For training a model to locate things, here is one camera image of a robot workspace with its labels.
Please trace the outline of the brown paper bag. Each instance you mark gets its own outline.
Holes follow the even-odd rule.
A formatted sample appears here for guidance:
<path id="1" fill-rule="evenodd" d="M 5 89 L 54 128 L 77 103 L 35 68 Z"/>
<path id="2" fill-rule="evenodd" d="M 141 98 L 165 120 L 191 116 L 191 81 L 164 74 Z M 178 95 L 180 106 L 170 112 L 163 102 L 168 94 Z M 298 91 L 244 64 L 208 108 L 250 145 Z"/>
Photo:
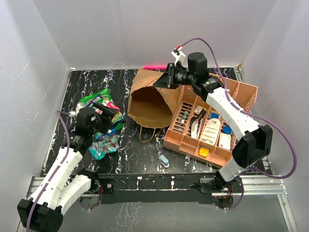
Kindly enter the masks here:
<path id="1" fill-rule="evenodd" d="M 154 87 L 162 72 L 139 69 L 129 94 L 127 115 L 141 128 L 169 127 L 178 107 L 180 89 Z"/>

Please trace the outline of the blue chips bag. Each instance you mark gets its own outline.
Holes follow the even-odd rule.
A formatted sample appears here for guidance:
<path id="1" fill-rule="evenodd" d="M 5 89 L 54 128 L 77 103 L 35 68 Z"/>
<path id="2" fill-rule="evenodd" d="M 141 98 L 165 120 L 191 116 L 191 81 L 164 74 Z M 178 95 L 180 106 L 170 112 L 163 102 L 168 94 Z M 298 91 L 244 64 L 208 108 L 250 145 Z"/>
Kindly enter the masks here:
<path id="1" fill-rule="evenodd" d="M 100 94 L 96 95 L 93 99 L 91 99 L 87 104 L 86 107 L 91 107 L 93 103 L 98 102 L 102 96 Z"/>

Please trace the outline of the green cassava chips bag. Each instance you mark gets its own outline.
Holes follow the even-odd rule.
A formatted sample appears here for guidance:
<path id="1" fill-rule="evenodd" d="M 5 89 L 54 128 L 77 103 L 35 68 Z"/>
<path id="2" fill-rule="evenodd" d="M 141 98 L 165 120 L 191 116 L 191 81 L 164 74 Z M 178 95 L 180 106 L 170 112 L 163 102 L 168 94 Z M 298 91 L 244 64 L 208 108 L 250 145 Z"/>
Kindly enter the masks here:
<path id="1" fill-rule="evenodd" d="M 104 101 L 111 102 L 112 97 L 110 95 L 109 89 L 105 88 L 97 93 L 91 94 L 89 96 L 79 99 L 79 102 L 83 103 L 85 106 L 89 105 L 92 100 L 96 100 L 98 103 L 103 103 Z"/>

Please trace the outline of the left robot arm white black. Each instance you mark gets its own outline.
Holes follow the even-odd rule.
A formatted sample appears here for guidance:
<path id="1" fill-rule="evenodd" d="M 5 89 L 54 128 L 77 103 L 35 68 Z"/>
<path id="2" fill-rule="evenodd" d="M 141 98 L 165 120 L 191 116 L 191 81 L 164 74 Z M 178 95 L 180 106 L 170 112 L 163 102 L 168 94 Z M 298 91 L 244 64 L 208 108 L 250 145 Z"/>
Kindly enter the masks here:
<path id="1" fill-rule="evenodd" d="M 67 113 L 75 118 L 72 132 L 62 118 L 63 112 L 56 112 L 66 137 L 48 174 L 29 198 L 21 199 L 17 206 L 26 231 L 57 232 L 65 213 L 85 192 L 113 193 L 113 182 L 100 182 L 97 172 L 87 168 L 80 170 L 70 183 L 67 180 L 92 145 L 95 133 L 107 132 L 117 112 L 97 102 L 90 106 L 80 102 L 75 111 Z"/>

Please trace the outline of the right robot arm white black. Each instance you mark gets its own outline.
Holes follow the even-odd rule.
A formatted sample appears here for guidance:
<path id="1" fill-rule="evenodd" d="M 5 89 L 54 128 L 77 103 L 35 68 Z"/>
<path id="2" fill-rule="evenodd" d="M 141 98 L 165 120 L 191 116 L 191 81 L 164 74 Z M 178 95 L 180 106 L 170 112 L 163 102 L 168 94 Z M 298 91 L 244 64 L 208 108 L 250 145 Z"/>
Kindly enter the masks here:
<path id="1" fill-rule="evenodd" d="M 165 72 L 153 86 L 168 89 L 176 89 L 179 85 L 191 86 L 227 122 L 238 141 L 232 150 L 232 157 L 215 173 L 213 180 L 199 183 L 198 187 L 228 191 L 239 174 L 270 154 L 273 130 L 269 125 L 260 125 L 240 108 L 230 97 L 225 81 L 210 76 L 203 53 L 194 52 L 185 56 L 177 49 L 171 53 L 175 62 L 167 64 Z M 185 58 L 188 60 L 188 68 L 182 66 Z"/>

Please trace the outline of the teal snack packet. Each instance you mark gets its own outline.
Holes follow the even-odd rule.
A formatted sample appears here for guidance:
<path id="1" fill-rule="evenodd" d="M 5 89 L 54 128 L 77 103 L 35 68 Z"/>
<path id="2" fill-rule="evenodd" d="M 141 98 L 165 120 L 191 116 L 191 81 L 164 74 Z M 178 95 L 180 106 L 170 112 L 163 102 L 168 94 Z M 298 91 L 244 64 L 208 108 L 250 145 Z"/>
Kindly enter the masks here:
<path id="1" fill-rule="evenodd" d="M 89 147 L 89 151 L 94 159 L 101 160 L 106 154 L 114 153 L 118 150 L 118 135 L 114 134 L 102 134 L 97 132 L 92 145 Z"/>

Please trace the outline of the pink red snack packet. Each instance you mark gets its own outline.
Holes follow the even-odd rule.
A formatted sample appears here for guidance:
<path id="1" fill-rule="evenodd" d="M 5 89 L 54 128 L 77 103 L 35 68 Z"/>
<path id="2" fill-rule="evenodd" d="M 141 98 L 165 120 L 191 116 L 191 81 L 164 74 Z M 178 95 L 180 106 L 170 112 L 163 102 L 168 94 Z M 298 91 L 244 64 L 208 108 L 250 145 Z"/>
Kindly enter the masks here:
<path id="1" fill-rule="evenodd" d="M 120 109 L 117 106 L 110 104 L 102 104 L 95 102 L 93 106 L 98 110 L 98 113 L 101 115 L 114 116 Z"/>

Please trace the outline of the dark green snack packet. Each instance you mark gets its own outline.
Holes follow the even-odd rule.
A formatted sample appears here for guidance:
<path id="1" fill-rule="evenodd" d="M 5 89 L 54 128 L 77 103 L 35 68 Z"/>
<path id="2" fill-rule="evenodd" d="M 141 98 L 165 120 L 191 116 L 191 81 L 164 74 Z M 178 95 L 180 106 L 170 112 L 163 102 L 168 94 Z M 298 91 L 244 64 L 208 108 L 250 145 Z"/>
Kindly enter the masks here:
<path id="1" fill-rule="evenodd" d="M 101 103 L 104 105 L 110 104 L 110 105 L 116 106 L 108 95 L 102 97 Z M 125 116 L 119 111 L 112 119 L 112 124 L 115 126 L 117 123 L 120 123 L 124 119 L 125 119 Z"/>

